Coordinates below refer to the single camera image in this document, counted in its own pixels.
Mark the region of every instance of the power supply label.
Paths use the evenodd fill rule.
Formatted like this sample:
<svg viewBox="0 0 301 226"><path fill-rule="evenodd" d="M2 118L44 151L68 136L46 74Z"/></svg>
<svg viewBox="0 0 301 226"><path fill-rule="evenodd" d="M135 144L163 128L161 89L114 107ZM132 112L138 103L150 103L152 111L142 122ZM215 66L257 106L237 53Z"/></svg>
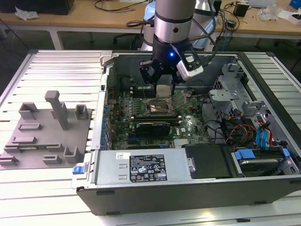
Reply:
<svg viewBox="0 0 301 226"><path fill-rule="evenodd" d="M164 155L130 156L130 180L132 182L167 180Z"/></svg>

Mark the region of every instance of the floor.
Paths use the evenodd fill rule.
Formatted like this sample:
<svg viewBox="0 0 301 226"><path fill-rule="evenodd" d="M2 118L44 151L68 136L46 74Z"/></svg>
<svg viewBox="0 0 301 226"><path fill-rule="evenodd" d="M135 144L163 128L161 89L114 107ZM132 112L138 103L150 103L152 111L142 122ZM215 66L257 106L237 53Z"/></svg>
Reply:
<svg viewBox="0 0 301 226"><path fill-rule="evenodd" d="M43 31L17 31L17 35L31 49L54 49L50 35ZM65 49L122 49L130 48L134 36L118 39L113 43L113 37L118 34L94 33L94 42L89 41L87 32L60 32ZM301 56L301 47L297 47L298 40L271 40L263 39L259 47L254 47L256 39L233 38L224 46L220 40L217 48L221 51L248 51L248 52L274 52L279 60L290 70ZM135 42L133 49L139 47L139 39ZM0 40L0 94L3 92L11 78L26 56L27 49L22 42L8 32L6 40ZM301 81L301 62L293 70L294 76Z"/></svg>

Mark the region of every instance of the desk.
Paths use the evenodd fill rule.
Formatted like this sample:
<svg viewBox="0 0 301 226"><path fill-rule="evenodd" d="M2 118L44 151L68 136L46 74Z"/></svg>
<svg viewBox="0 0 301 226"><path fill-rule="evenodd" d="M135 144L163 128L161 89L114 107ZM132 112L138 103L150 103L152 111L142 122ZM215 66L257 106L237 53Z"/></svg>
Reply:
<svg viewBox="0 0 301 226"><path fill-rule="evenodd" d="M13 13L0 13L0 18L11 29L48 31L55 49L63 49L58 31L65 32L114 32L139 33L140 27L127 28L126 23L131 20L142 20L146 4L135 6L135 11L126 13L109 13L94 7L95 0L75 0L73 9L66 16L39 14L38 19L24 21ZM104 8L121 8L132 3L118 0L106 1ZM0 24L0 29L7 29Z"/></svg>
<svg viewBox="0 0 301 226"><path fill-rule="evenodd" d="M233 0L223 0L222 8ZM290 9L290 0L278 0L279 7ZM140 27L127 28L126 22L141 20L146 4L135 6L135 11L126 13L109 13L94 7L94 0L75 0L74 7L67 16L39 14L40 18L23 21L14 14L0 13L0 18L12 29L48 31L51 35L55 49L63 49L58 31L71 32L118 32L139 33ZM118 0L106 1L104 8L120 8L131 3L119 2ZM257 18L258 9L252 8L247 11L245 17L240 17L240 27L233 33L234 37L244 38L272 38L272 39L301 39L301 26L295 26L284 19L277 21L262 22ZM221 27L216 28L215 36Z"/></svg>

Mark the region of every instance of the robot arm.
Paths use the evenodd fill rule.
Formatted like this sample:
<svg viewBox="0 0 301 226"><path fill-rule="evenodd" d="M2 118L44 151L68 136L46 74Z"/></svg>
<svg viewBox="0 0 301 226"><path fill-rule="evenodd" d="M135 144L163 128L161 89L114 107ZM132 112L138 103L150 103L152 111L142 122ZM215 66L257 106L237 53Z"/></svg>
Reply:
<svg viewBox="0 0 301 226"><path fill-rule="evenodd" d="M195 5L196 0L156 0L152 58L140 63L144 82L152 84L155 93L163 74L172 75L173 94L176 84L203 72L202 62L188 39Z"/></svg>

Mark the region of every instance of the slotted metal platform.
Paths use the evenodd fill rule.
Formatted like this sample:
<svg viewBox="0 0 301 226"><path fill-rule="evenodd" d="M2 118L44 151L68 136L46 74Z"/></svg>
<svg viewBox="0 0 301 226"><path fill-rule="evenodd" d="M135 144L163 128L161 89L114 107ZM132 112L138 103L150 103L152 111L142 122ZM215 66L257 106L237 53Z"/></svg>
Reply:
<svg viewBox="0 0 301 226"><path fill-rule="evenodd" d="M43 99L49 89L61 93L60 100L66 103L67 108L86 104L95 115L102 78L100 56L101 51L39 51L29 54L0 97L0 104L3 103L0 105L0 153L20 118L17 111L21 103L33 101L38 108L49 108L49 103ZM285 88L280 93L289 92L288 87ZM85 160L90 159L93 127L92 119ZM71 178L72 169L68 168L1 170L0 225L291 226L301 222L301 192L267 205L97 217L76 195L71 187ZM240 218L251 222L240 223L237 221Z"/></svg>
<svg viewBox="0 0 301 226"><path fill-rule="evenodd" d="M274 56L266 53L247 53L261 77L301 129L301 86L296 78ZM256 87L249 81L251 91L261 100Z"/></svg>

